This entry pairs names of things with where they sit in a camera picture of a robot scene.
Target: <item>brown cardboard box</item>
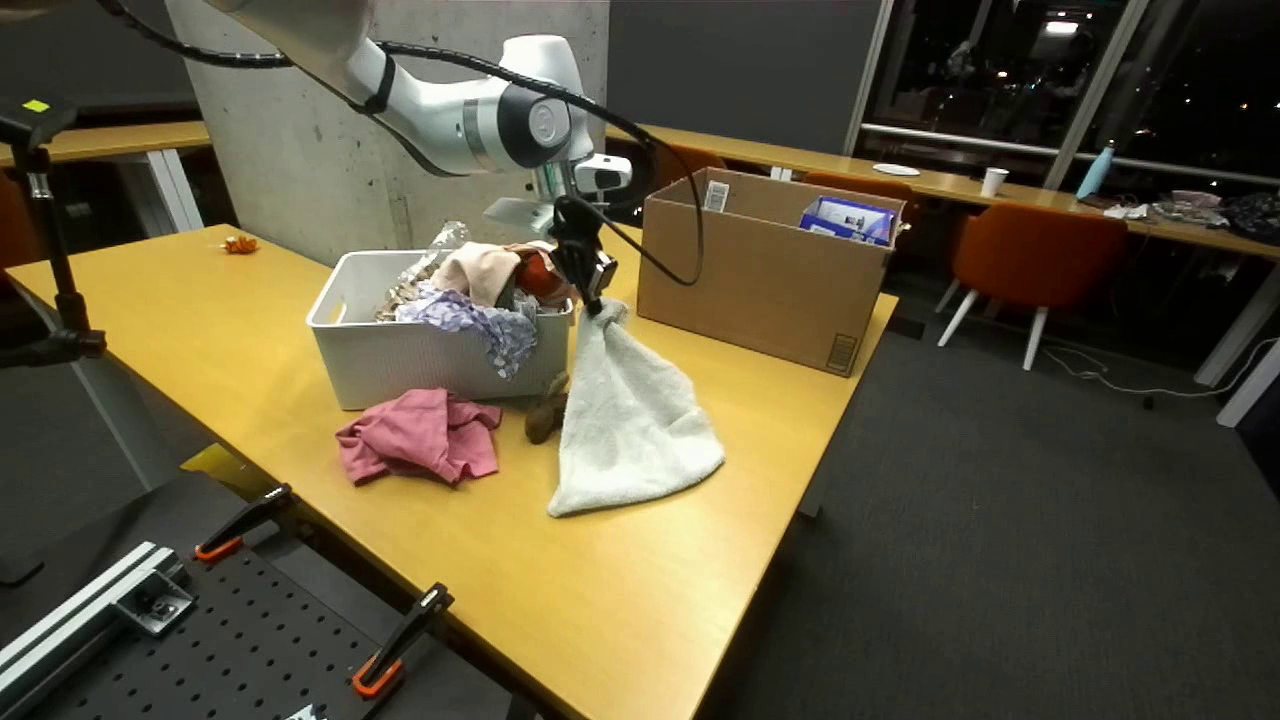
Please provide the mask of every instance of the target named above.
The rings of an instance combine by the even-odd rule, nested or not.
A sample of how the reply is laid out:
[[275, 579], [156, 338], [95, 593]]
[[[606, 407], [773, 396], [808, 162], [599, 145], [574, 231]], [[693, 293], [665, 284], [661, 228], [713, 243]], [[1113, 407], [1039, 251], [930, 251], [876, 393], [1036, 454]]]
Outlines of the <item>brown cardboard box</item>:
[[[726, 167], [703, 167], [694, 183], [703, 187], [703, 248], [694, 243], [689, 178], [644, 198], [644, 248], [674, 276], [693, 276], [703, 251], [703, 272], [693, 289], [681, 289], [661, 268], [638, 265], [634, 313], [851, 376], [880, 295], [882, 259], [897, 248], [905, 198], [785, 183]], [[803, 231], [798, 221], [822, 198], [892, 211], [882, 243]]]

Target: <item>wall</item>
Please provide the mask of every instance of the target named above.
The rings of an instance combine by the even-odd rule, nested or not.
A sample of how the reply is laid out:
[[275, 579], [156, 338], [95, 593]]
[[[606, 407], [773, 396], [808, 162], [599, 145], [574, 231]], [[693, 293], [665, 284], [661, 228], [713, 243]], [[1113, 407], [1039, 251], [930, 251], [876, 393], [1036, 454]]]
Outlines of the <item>wall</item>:
[[[162, 2], [135, 2], [135, 13], [167, 28]], [[181, 55], [125, 28], [95, 0], [0, 24], [0, 95], [12, 93], [56, 93], [78, 106], [78, 123], [196, 111]]]
[[880, 0], [610, 0], [606, 105], [841, 151]]
[[[262, 46], [190, 0], [167, 0], [190, 43]], [[586, 95], [603, 95], [606, 0], [378, 0], [373, 36], [442, 43], [473, 55], [498, 55], [498, 41], [555, 32], [574, 46]], [[423, 78], [462, 78], [473, 73], [404, 61]], [[526, 171], [442, 178], [427, 174], [387, 133], [357, 116], [300, 73], [186, 68], [198, 111], [244, 228], [262, 231], [304, 254], [335, 259], [348, 248], [423, 243], [447, 221], [473, 237], [523, 237], [484, 221], [494, 196], [526, 192]]]

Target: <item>window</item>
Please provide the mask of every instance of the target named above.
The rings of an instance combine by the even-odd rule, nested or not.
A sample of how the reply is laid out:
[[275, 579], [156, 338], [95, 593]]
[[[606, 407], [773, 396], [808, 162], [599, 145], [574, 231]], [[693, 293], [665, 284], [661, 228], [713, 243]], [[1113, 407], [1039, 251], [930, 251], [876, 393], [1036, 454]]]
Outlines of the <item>window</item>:
[[900, 0], [866, 121], [1059, 145], [1125, 0]]
[[1277, 36], [1270, 0], [1154, 0], [1085, 149], [1280, 174]]

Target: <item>clothes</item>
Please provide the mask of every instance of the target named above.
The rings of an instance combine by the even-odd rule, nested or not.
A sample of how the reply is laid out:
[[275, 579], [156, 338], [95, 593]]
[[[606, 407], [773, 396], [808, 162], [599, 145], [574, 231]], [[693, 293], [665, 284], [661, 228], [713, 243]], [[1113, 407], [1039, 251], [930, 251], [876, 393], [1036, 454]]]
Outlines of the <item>clothes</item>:
[[622, 328], [622, 308], [603, 305], [585, 320], [549, 515], [654, 500], [719, 464], [724, 444], [693, 378]]
[[447, 251], [442, 265], [431, 272], [431, 289], [447, 289], [466, 295], [473, 305], [492, 308], [502, 295], [516, 265], [520, 254], [510, 248], [462, 243]]
[[387, 476], [395, 464], [442, 484], [492, 476], [498, 407], [455, 398], [447, 388], [409, 388], [335, 430], [350, 484]]
[[516, 376], [537, 352], [537, 320], [509, 308], [481, 308], [461, 293], [427, 289], [395, 308], [395, 322], [475, 330], [494, 376]]

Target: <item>black clamp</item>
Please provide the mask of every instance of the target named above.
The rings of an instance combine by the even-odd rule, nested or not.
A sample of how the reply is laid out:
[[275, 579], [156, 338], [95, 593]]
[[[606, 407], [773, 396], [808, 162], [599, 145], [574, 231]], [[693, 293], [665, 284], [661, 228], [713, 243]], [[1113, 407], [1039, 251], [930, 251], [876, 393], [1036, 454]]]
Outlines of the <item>black clamp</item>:
[[254, 525], [272, 520], [275, 513], [283, 513], [293, 505], [293, 487], [275, 484], [272, 493], [262, 493], [254, 505], [249, 505], [244, 513], [236, 513], [222, 526], [216, 526], [205, 544], [190, 549], [190, 554], [198, 565], [216, 565], [222, 554], [230, 554], [244, 544], [244, 531], [252, 531]]
[[376, 649], [357, 673], [350, 673], [350, 692], [361, 698], [376, 698], [387, 689], [398, 685], [404, 674], [404, 649], [410, 644], [414, 631], [442, 636], [451, 593], [442, 582], [431, 582], [414, 607], [398, 620], [392, 641]]

